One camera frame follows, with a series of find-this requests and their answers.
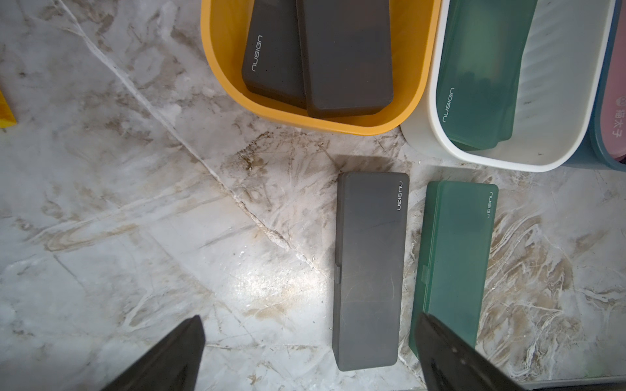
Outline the black pencil case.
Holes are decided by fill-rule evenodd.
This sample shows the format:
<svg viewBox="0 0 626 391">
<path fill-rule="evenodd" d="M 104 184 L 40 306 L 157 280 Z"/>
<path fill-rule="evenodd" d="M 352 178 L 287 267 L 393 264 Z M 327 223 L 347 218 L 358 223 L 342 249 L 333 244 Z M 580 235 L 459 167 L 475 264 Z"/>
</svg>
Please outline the black pencil case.
<svg viewBox="0 0 626 391">
<path fill-rule="evenodd" d="M 255 94 L 306 107 L 295 1 L 254 2 L 242 78 Z"/>
</svg>

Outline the dark grey pencil case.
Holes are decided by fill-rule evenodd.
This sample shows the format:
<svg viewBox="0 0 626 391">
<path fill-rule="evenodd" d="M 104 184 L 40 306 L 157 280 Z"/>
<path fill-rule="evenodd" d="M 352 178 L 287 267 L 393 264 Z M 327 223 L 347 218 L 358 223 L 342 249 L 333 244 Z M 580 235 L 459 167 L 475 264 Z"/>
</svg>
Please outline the dark grey pencil case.
<svg viewBox="0 0 626 391">
<path fill-rule="evenodd" d="M 332 348 L 340 371 L 397 362 L 409 176 L 338 177 Z"/>
<path fill-rule="evenodd" d="M 394 99 L 388 1 L 297 1 L 311 117 L 380 112 Z"/>
</svg>

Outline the pink pencil case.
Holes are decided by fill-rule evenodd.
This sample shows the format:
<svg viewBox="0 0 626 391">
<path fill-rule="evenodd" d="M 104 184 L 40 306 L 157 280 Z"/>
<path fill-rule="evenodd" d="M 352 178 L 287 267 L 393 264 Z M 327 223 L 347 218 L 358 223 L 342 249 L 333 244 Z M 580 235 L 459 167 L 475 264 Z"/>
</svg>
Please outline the pink pencil case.
<svg viewBox="0 0 626 391">
<path fill-rule="evenodd" d="M 616 2 L 606 54 L 600 128 L 608 154 L 622 161 L 625 158 L 625 1 Z"/>
</svg>

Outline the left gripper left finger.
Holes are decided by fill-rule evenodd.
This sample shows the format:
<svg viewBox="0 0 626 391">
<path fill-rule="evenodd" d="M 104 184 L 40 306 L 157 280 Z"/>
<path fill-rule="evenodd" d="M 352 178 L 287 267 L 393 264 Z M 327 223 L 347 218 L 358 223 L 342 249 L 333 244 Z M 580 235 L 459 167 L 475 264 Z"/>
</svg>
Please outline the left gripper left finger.
<svg viewBox="0 0 626 391">
<path fill-rule="evenodd" d="M 205 348 L 200 316 L 185 319 L 106 390 L 194 390 Z"/>
</svg>

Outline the light green pencil case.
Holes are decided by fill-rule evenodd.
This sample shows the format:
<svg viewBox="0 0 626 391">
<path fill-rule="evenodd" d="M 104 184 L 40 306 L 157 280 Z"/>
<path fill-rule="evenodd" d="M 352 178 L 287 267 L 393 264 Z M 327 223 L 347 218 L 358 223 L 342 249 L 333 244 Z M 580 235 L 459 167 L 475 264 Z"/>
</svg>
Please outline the light green pencil case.
<svg viewBox="0 0 626 391">
<path fill-rule="evenodd" d="M 500 143 L 505 91 L 522 63 L 535 11 L 534 1 L 450 3 L 436 107 L 458 148 L 480 151 Z"/>
</svg>

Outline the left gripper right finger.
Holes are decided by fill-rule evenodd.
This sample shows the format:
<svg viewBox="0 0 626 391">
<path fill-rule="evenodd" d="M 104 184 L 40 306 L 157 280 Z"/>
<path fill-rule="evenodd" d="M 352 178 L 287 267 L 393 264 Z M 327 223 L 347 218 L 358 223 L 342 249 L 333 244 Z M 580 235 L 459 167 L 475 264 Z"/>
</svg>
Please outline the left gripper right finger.
<svg viewBox="0 0 626 391">
<path fill-rule="evenodd" d="M 428 390 L 521 390 L 432 314 L 421 313 L 414 332 Z"/>
</svg>

